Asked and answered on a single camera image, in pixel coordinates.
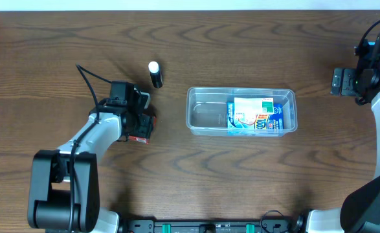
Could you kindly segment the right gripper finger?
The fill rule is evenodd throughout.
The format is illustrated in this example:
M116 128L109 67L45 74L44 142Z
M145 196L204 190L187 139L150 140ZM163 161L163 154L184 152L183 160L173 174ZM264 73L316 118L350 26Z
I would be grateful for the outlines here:
M343 79L342 79L342 95L343 96L356 96L355 88L354 88L355 79L356 79L355 69L344 70Z
M334 68L331 79L330 94L334 96L342 96L342 88L344 81L344 68Z

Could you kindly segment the dark bottle white cap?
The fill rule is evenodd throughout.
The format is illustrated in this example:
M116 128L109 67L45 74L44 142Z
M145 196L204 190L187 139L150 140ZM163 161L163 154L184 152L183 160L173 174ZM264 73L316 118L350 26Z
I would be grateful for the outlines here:
M148 64L148 69L153 86L158 89L161 88L163 86L161 66L156 61L151 61Z

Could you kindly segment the red medicine packet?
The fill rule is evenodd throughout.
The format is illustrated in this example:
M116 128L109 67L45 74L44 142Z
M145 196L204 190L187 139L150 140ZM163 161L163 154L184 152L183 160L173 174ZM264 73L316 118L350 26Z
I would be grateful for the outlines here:
M128 135L128 140L149 144L151 133L155 128L156 121L157 119L155 116L141 115L139 123Z

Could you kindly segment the blue fever patch box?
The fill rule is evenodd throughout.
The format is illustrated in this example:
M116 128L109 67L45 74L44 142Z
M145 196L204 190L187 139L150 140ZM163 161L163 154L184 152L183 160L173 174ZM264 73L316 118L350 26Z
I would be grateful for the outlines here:
M274 104L273 114L260 114L246 118L234 111L234 102L227 104L227 133L229 135L253 135L254 133L279 133L284 128L281 104Z

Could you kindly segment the white green medicine box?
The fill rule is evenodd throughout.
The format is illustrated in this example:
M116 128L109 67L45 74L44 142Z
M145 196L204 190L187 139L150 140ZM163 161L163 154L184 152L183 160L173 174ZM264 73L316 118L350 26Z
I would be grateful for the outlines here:
M236 113L273 114L273 98L235 98L234 110Z

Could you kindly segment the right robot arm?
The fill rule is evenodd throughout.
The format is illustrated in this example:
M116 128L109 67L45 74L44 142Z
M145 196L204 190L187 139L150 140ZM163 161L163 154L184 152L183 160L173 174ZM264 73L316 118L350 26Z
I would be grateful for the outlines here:
M340 208L310 210L299 225L301 232L380 232L380 34L355 48L356 68L336 68L331 94L353 96L357 105L370 104L376 126L374 178L354 191Z

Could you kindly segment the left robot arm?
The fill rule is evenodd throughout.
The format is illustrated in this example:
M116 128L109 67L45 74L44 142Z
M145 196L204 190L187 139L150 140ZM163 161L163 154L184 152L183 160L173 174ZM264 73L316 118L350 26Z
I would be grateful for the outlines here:
M122 137L148 139L155 119L144 114L150 95L129 82L111 83L85 126L32 161L27 221L46 232L120 232L118 213L100 206L98 163Z

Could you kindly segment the clear plastic container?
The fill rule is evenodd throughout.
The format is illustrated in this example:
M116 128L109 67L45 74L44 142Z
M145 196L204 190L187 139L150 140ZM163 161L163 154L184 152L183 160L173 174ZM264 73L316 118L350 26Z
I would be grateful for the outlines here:
M281 137L298 128L290 89L192 87L186 125L195 135Z

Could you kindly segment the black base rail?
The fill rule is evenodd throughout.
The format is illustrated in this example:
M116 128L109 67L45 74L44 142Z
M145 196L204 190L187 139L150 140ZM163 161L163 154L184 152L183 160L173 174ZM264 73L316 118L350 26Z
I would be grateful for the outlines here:
M284 233L304 232L303 224L271 217L258 221L156 221L122 220L119 233Z

